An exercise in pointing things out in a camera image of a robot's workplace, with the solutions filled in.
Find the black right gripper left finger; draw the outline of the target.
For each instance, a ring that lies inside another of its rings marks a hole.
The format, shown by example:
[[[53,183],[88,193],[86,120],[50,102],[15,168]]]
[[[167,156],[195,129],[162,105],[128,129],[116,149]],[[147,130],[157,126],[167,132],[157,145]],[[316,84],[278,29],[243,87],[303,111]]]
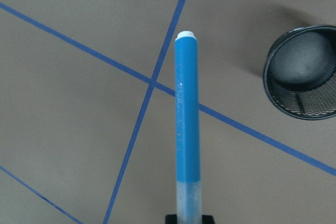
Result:
[[[166,215],[165,224],[177,224],[177,215]]]

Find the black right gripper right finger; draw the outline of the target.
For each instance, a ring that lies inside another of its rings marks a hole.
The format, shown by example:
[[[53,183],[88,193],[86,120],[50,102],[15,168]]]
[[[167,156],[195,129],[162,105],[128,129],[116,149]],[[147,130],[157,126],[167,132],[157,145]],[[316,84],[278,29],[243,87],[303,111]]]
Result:
[[[212,215],[202,215],[202,224],[215,224],[214,217]]]

